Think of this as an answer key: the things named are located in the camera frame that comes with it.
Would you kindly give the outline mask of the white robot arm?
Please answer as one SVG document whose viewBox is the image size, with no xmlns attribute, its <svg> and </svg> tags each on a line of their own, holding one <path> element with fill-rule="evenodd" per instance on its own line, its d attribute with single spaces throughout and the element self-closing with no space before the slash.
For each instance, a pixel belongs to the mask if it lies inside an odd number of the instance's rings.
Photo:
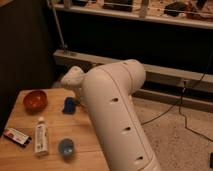
<svg viewBox="0 0 213 171">
<path fill-rule="evenodd" d="M 73 66 L 61 79 L 86 106 L 110 171 L 162 171 L 131 101 L 145 79 L 143 65 L 133 59 L 87 72 Z"/>
</svg>

